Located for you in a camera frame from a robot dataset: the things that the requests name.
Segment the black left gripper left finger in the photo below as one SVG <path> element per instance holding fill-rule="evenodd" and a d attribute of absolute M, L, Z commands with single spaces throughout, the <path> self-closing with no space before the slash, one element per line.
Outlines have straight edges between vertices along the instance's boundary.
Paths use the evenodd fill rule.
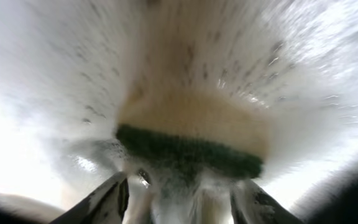
<path fill-rule="evenodd" d="M 127 175 L 117 172 L 50 224 L 121 224 L 128 204 Z"/>

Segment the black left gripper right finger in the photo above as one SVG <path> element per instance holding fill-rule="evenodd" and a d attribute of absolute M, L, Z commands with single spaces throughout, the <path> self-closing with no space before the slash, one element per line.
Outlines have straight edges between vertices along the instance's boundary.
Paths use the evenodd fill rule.
<path fill-rule="evenodd" d="M 252 180 L 242 180 L 230 189 L 234 224 L 303 224 Z"/>

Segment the yellow sponge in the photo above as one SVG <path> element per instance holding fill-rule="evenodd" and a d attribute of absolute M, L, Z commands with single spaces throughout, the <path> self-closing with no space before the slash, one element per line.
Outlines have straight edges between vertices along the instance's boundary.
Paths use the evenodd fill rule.
<path fill-rule="evenodd" d="M 116 139 L 157 184 L 159 223 L 188 223 L 205 185 L 258 177 L 268 149 L 259 118 L 201 93 L 129 98 L 117 117 Z"/>

